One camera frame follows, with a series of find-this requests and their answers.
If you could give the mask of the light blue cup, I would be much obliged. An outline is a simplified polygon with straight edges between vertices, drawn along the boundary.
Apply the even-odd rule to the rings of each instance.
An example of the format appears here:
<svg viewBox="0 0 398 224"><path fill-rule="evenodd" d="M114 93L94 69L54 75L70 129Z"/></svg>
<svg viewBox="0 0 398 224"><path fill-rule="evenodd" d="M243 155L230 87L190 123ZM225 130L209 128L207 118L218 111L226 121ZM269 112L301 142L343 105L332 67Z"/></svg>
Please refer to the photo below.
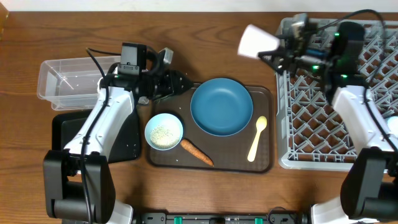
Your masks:
<svg viewBox="0 0 398 224"><path fill-rule="evenodd" d="M387 118L386 123L391 133L395 137L398 137L398 116L391 116L390 118Z"/></svg>

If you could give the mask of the yellow plastic spoon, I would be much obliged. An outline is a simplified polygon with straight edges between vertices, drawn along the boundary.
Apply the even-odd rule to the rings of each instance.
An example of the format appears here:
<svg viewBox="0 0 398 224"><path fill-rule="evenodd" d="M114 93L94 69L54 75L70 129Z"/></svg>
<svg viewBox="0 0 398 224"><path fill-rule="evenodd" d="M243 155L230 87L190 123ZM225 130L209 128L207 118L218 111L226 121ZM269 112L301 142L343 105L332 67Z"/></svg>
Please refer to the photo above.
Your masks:
<svg viewBox="0 0 398 224"><path fill-rule="evenodd" d="M256 158L257 148L259 144L259 138L263 130L267 127L267 118L265 116L258 117L256 121L256 134L251 144L250 150L248 152L247 160L249 162L254 162Z"/></svg>

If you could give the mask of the pink and white cup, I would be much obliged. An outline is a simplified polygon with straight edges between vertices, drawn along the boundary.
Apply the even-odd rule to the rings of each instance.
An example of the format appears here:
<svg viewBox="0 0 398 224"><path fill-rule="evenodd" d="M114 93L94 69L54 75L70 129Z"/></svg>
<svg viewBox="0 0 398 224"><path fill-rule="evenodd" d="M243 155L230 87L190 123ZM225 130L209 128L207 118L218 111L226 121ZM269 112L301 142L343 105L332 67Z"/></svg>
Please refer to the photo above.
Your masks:
<svg viewBox="0 0 398 224"><path fill-rule="evenodd" d="M241 37L238 46L238 55L258 59L259 52L269 52L277 50L280 39L276 36L249 24Z"/></svg>

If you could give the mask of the light blue rice bowl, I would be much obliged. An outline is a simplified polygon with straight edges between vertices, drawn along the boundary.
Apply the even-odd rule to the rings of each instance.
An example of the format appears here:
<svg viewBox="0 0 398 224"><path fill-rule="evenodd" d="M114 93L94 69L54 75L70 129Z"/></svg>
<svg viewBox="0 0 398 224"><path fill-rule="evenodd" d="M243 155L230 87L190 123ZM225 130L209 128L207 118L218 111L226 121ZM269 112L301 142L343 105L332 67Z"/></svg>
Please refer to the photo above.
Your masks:
<svg viewBox="0 0 398 224"><path fill-rule="evenodd" d="M167 151L182 140L183 125L181 120L173 114L157 114L147 122L144 136L151 148Z"/></svg>

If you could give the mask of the dark blue plate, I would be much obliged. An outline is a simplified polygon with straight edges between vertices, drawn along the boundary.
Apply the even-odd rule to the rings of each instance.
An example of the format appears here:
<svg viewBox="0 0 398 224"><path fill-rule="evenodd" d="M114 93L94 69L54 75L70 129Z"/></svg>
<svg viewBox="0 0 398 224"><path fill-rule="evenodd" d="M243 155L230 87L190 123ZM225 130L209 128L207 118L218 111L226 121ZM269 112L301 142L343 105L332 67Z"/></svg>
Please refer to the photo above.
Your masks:
<svg viewBox="0 0 398 224"><path fill-rule="evenodd" d="M197 87L190 101L195 124L213 136L232 136L242 131L254 112L252 97L229 78L214 78Z"/></svg>

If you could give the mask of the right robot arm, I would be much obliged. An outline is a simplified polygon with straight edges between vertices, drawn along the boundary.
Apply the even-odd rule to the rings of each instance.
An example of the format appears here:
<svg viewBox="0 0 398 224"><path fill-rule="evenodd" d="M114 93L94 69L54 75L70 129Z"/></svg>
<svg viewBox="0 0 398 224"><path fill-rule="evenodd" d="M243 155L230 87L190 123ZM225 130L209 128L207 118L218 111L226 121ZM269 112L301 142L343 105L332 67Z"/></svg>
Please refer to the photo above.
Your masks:
<svg viewBox="0 0 398 224"><path fill-rule="evenodd" d="M318 75L329 105L342 118L357 159L341 186L340 195L312 206L312 223L389 222L397 220L397 138L378 112L370 82L361 77L358 59L365 30L348 16L335 21L338 29L330 50L310 48L310 39L322 31L305 13L293 18L289 34L255 31L250 56L276 73L305 69Z"/></svg>

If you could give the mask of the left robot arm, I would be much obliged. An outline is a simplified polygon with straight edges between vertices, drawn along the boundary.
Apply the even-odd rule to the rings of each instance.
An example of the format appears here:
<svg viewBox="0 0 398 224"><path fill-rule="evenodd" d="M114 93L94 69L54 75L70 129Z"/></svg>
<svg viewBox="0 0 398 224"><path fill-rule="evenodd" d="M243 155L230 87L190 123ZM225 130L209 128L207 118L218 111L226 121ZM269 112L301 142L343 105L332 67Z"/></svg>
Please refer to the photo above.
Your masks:
<svg viewBox="0 0 398 224"><path fill-rule="evenodd" d="M132 223L133 208L116 199L109 157L139 99L161 100L181 95L193 83L169 69L173 51L156 52L143 44L125 42L121 58L100 70L98 99L85 123L61 150L44 157L47 215L63 222Z"/></svg>

